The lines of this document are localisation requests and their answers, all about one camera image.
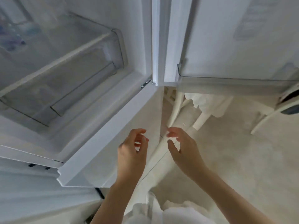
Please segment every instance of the forearm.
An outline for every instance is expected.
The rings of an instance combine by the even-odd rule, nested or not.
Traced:
[[[230,224],[273,223],[212,171],[203,170],[194,179],[196,184],[214,200]]]
[[[116,181],[92,219],[91,224],[121,224],[125,209],[136,187],[135,181]]]

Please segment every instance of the beige floor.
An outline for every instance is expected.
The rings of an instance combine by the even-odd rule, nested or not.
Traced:
[[[172,106],[164,101],[161,135]],[[193,137],[206,164],[250,203],[278,223],[299,220],[299,115],[278,115],[255,135],[250,129],[258,112],[248,101],[235,98],[221,118],[211,117],[196,131],[193,122],[200,111],[184,107],[174,126]],[[135,203],[145,203],[149,190],[163,204],[166,200],[193,201],[206,208],[216,223],[228,223],[215,203],[174,164],[166,137],[147,167],[150,172],[136,187],[126,213]]]

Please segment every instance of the person's left hand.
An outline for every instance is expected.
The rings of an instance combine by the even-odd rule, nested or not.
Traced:
[[[147,160],[148,139],[142,135],[145,129],[133,129],[118,147],[117,182],[134,183],[139,181]]]

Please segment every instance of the person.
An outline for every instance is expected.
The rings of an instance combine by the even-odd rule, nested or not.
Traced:
[[[170,127],[168,131],[167,137],[174,137],[180,143],[180,150],[177,150],[172,140],[167,141],[174,162],[213,199],[230,224],[273,223],[205,165],[196,142],[185,131],[176,127]],[[145,129],[131,130],[118,147],[117,180],[91,224],[122,223],[126,206],[145,168],[149,142],[143,135],[145,132]],[[134,219],[133,216],[129,223],[214,223],[192,208],[159,209],[152,210],[152,219],[143,216]]]

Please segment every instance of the door hinge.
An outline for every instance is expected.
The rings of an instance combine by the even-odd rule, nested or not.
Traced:
[[[143,83],[140,88],[143,89],[150,81],[152,81],[151,79],[146,80],[145,83]]]

